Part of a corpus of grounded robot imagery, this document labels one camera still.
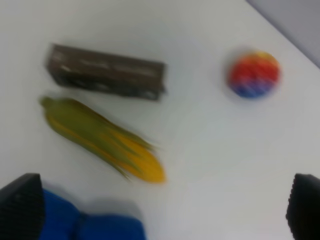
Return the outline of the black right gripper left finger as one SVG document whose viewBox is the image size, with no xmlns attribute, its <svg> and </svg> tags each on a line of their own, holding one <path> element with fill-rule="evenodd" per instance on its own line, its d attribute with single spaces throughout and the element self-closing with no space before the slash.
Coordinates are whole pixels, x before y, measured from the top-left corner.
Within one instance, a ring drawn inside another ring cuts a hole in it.
<svg viewBox="0 0 320 240">
<path fill-rule="evenodd" d="M 26 173 L 0 189 L 0 238 L 37 240 L 45 222 L 40 174 Z"/>
</svg>

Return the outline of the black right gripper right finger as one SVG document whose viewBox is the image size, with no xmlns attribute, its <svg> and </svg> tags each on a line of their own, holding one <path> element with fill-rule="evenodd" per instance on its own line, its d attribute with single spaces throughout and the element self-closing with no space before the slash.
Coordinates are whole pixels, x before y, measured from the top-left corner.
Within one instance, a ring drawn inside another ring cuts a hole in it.
<svg viewBox="0 0 320 240">
<path fill-rule="evenodd" d="M 295 240 L 320 239 L 319 178 L 295 174 L 285 217 Z"/>
</svg>

